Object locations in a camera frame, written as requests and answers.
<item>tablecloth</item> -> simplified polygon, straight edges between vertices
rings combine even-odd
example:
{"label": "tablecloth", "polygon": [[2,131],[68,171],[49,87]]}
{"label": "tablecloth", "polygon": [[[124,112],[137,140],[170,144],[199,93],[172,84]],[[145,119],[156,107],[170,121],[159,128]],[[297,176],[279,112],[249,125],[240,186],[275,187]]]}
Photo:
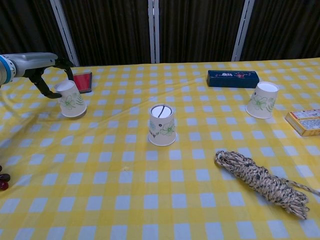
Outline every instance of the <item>tablecloth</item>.
{"label": "tablecloth", "polygon": [[[273,117],[245,106],[253,89],[208,87],[208,70],[256,71],[280,88]],[[268,204],[214,164],[238,151],[274,175],[320,189],[320,137],[289,111],[320,108],[320,58],[75,67],[92,72],[86,115],[65,118],[27,79],[0,89],[1,239],[218,240],[320,238],[320,198],[307,220]],[[66,79],[48,68],[49,87]],[[175,143],[147,140],[148,109],[175,109]]]}

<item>small cardboard box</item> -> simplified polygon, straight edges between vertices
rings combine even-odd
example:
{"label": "small cardboard box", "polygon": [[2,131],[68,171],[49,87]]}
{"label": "small cardboard box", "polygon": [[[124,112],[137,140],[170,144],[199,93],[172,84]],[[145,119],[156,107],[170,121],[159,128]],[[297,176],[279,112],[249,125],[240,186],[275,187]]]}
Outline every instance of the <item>small cardboard box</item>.
{"label": "small cardboard box", "polygon": [[259,77],[255,71],[209,70],[206,82],[209,87],[255,89]]}
{"label": "small cardboard box", "polygon": [[320,109],[291,111],[285,120],[301,135],[320,135]]}

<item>dark red berry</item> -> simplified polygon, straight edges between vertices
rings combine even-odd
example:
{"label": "dark red berry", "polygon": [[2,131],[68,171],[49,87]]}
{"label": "dark red berry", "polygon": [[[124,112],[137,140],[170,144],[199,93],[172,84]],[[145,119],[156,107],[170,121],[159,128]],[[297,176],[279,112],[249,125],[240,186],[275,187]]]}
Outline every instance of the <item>dark red berry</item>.
{"label": "dark red berry", "polygon": [[7,190],[9,187],[9,184],[6,181],[0,181],[0,189],[1,190]]}
{"label": "dark red berry", "polygon": [[9,182],[10,181],[10,175],[7,173],[0,174],[0,181]]}

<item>white metal pole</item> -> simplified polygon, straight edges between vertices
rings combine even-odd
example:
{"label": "white metal pole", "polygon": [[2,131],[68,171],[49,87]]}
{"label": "white metal pole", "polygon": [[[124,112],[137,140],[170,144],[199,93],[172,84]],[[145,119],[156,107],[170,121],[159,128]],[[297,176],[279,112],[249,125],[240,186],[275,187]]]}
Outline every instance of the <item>white metal pole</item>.
{"label": "white metal pole", "polygon": [[151,63],[156,62],[155,58],[155,31],[154,31],[154,3],[148,0],[148,16],[149,16],[149,36],[150,36],[150,58]]}
{"label": "white metal pole", "polygon": [[77,53],[70,35],[69,27],[68,27],[60,0],[50,0],[50,3],[51,3],[54,16],[63,39],[66,52],[68,54],[69,60],[73,62],[73,64],[77,67],[79,66]]}
{"label": "white metal pole", "polygon": [[155,62],[160,63],[159,0],[154,0]]}
{"label": "white metal pole", "polygon": [[236,35],[231,61],[239,61],[242,53],[242,48],[245,43],[248,25],[251,18],[251,13],[254,8],[255,0],[245,0],[242,15],[239,23],[238,33]]}

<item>dark blue box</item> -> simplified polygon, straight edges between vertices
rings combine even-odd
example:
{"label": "dark blue box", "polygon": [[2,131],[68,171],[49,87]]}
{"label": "dark blue box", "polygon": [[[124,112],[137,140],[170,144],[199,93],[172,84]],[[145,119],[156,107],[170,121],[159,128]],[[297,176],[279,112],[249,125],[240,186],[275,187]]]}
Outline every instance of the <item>dark blue box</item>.
{"label": "dark blue box", "polygon": [[209,87],[255,89],[259,77],[255,71],[209,70],[206,82]]}

